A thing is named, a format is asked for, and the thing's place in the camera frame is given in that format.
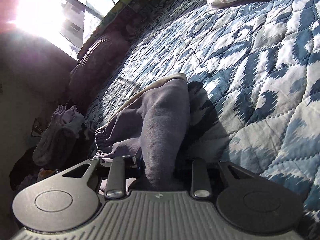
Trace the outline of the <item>purple sweatpants with beige lining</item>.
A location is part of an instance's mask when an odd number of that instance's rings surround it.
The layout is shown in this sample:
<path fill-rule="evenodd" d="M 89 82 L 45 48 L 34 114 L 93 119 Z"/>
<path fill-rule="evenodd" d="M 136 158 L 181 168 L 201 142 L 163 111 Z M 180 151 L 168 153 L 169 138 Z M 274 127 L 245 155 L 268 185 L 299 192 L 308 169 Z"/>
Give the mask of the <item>purple sweatpants with beige lining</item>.
<path fill-rule="evenodd" d="M 145 173 L 133 189 L 180 191 L 174 178 L 178 151 L 190 120 L 187 77 L 166 76 L 127 100 L 109 122 L 95 132 L 96 158 L 109 161 L 141 157 Z"/>

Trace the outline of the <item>stack of folded clothes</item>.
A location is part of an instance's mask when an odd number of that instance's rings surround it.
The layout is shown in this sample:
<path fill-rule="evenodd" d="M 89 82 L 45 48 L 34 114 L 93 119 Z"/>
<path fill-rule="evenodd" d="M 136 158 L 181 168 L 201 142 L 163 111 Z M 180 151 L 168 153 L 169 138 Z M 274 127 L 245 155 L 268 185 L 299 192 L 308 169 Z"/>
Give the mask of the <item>stack of folded clothes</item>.
<path fill-rule="evenodd" d="M 69 109 L 58 105 L 33 152 L 33 162 L 38 166 L 62 166 L 71 153 L 84 122 L 85 118 L 78 112 L 76 105 Z"/>

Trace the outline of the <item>orange yellow folded cloth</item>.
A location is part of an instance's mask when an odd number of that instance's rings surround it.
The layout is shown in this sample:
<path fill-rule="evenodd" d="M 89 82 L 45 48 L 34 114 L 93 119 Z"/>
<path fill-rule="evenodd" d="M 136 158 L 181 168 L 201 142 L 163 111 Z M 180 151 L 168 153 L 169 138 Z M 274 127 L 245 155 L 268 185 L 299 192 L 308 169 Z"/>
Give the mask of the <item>orange yellow folded cloth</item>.
<path fill-rule="evenodd" d="M 53 175 L 53 173 L 54 173 L 54 171 L 52 171 L 52 170 L 45 170 L 44 168 L 41 168 L 39 170 L 38 175 L 37 175 L 37 182 L 48 178 L 49 176 Z"/>

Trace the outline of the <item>purple pillow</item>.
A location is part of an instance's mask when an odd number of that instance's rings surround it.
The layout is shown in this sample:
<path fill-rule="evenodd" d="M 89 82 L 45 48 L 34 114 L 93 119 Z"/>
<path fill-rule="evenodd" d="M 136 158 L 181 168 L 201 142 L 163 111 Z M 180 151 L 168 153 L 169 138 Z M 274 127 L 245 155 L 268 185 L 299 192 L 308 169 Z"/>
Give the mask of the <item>purple pillow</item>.
<path fill-rule="evenodd" d="M 70 73 L 68 94 L 80 113 L 86 114 L 91 102 L 121 64 L 130 45 L 119 31 L 98 38 Z"/>

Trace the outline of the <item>blue white quilted bedspread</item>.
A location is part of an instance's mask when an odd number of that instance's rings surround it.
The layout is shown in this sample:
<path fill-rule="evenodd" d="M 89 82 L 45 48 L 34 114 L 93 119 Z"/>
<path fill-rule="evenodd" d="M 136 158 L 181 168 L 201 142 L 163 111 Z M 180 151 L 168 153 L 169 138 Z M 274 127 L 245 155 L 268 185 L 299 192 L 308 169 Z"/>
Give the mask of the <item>blue white quilted bedspread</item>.
<path fill-rule="evenodd" d="M 298 232 L 319 239 L 319 0 L 160 0 L 90 105 L 98 126 L 133 94 L 184 73 L 184 151 L 230 160 L 303 199 Z"/>

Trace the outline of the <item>colourful alphabet foam bumper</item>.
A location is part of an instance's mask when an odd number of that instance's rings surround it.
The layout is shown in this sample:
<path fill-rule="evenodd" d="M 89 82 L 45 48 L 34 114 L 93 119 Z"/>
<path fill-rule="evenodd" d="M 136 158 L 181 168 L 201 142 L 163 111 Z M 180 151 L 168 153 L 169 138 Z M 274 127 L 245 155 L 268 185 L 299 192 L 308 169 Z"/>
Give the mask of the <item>colourful alphabet foam bumper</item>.
<path fill-rule="evenodd" d="M 119 0 L 106 14 L 102 22 L 94 29 L 84 43 L 77 59 L 82 59 L 89 47 L 106 33 L 121 32 L 123 36 L 130 35 L 136 27 L 150 17 L 153 9 L 161 0 Z"/>

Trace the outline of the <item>metal rack at wall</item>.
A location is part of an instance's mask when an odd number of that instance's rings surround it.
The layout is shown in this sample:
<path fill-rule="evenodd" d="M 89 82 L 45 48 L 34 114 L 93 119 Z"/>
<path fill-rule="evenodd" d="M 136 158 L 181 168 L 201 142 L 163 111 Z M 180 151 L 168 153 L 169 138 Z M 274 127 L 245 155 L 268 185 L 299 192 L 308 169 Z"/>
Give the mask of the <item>metal rack at wall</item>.
<path fill-rule="evenodd" d="M 32 125 L 30 136 L 33 138 L 41 137 L 43 133 L 44 133 L 44 130 L 40 127 L 40 122 L 35 118 Z"/>

